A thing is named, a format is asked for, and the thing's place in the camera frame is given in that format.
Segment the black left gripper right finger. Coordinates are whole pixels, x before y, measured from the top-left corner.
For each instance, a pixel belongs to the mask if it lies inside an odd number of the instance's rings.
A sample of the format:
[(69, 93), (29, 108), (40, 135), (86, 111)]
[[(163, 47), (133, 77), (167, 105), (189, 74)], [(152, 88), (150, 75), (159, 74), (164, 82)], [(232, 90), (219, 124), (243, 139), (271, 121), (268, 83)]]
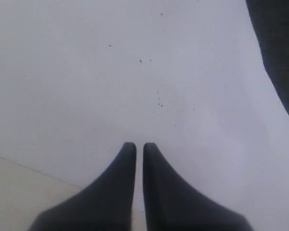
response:
[(157, 145), (143, 150), (143, 193), (149, 231), (251, 231), (247, 219), (188, 184)]

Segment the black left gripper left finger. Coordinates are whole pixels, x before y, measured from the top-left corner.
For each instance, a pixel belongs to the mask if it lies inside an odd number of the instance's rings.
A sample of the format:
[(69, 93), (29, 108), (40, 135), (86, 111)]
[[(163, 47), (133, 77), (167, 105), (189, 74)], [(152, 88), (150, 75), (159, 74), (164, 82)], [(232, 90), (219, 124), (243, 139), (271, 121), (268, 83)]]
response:
[(136, 146), (123, 144), (109, 167), (88, 187), (41, 212), (31, 231), (129, 231)]

